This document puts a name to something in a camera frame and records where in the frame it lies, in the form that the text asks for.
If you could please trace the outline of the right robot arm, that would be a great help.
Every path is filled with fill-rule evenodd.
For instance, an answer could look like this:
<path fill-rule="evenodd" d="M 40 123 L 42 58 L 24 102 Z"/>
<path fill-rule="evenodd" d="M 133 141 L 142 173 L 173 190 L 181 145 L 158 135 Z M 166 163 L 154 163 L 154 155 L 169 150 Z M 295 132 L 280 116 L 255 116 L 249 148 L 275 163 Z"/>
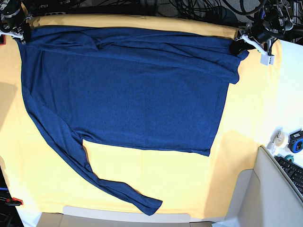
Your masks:
<path fill-rule="evenodd" d="M 29 42 L 31 29 L 23 11 L 21 0 L 0 1 L 0 34 L 9 35 L 21 44 Z"/>

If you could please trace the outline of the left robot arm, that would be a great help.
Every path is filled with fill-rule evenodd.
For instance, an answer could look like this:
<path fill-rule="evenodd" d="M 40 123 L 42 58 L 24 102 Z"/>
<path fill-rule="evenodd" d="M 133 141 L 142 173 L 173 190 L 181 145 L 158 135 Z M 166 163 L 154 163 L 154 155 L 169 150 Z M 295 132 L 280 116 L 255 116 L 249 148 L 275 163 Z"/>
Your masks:
<path fill-rule="evenodd" d="M 274 43 L 294 27 L 294 13 L 289 0 L 262 0 L 253 10 L 253 15 L 253 22 L 235 36 L 230 45 L 231 54 L 257 49 L 259 53 L 271 56 Z"/>

